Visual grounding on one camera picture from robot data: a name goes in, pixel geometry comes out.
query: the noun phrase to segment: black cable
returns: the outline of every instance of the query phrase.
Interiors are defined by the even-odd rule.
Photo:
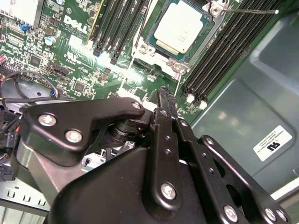
[[[15,98],[0,98],[0,101],[7,104],[21,104],[21,103],[33,103],[40,101],[52,101],[52,100],[60,100],[60,101],[76,101],[72,98],[53,98],[53,97],[37,97],[31,99],[15,99]]]
[[[0,98],[2,98],[2,84],[0,85]],[[4,110],[9,111],[5,102],[2,101],[2,105],[3,105]]]
[[[29,99],[29,97],[27,97],[25,93],[23,93],[23,91],[20,89],[19,82],[16,79],[14,80],[14,89],[22,99]],[[30,104],[31,106],[36,105],[36,103],[34,102],[28,104]]]
[[[16,76],[16,75],[19,75],[19,74],[22,74],[22,73],[31,73],[31,74],[33,74],[35,76],[40,77],[41,79],[45,80],[51,86],[51,88],[54,91],[56,91],[58,93],[57,88],[46,77],[44,77],[43,75],[41,75],[41,74],[39,74],[39,73],[37,73],[35,71],[30,71],[30,70],[20,70],[20,71],[15,71],[15,72],[12,72],[12,73],[8,74],[7,76],[5,76],[5,78],[1,82],[1,86],[3,86],[4,82],[7,81],[9,78],[11,78],[13,76]]]

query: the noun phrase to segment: motherboard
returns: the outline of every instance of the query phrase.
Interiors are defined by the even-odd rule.
[[[292,2],[1,0],[0,72],[77,100],[155,102],[168,86],[192,122]]]

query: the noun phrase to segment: capacitor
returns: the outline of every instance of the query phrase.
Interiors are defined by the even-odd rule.
[[[3,65],[5,62],[7,62],[7,57],[5,55],[0,56],[0,65]]]
[[[56,39],[53,36],[48,36],[45,38],[45,44],[49,47],[53,46],[55,44],[55,42],[56,42]]]

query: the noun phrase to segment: resistor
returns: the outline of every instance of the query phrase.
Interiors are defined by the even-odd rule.
[[[7,62],[7,57],[5,55],[0,56],[0,65],[3,65]]]

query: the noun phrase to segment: microchip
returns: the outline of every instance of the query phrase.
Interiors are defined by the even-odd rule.
[[[50,28],[50,27],[47,27],[46,30],[45,30],[45,33],[48,36],[53,36],[54,30],[52,28]]]
[[[55,19],[54,26],[55,26],[55,27],[58,27],[58,26],[59,26],[59,24],[60,24],[60,20],[58,20],[58,19]]]
[[[88,24],[92,26],[93,23],[94,23],[94,18],[89,18],[89,20],[88,20]]]
[[[105,72],[107,75],[109,75],[110,72],[111,72],[111,69],[109,69],[109,68],[105,68],[104,72]]]
[[[90,13],[89,13],[89,15],[90,15],[91,17],[93,17],[94,14],[95,14],[95,11],[93,11],[93,10],[91,10]]]
[[[50,18],[50,24],[54,24],[54,22],[55,22],[55,18],[51,17]]]
[[[85,85],[83,85],[82,83],[76,82],[74,90],[77,92],[83,92],[85,88]]]
[[[29,64],[39,67],[41,65],[41,59],[39,57],[36,57],[35,55],[31,55]]]
[[[108,74],[103,74],[101,76],[101,79],[106,81],[108,79]]]

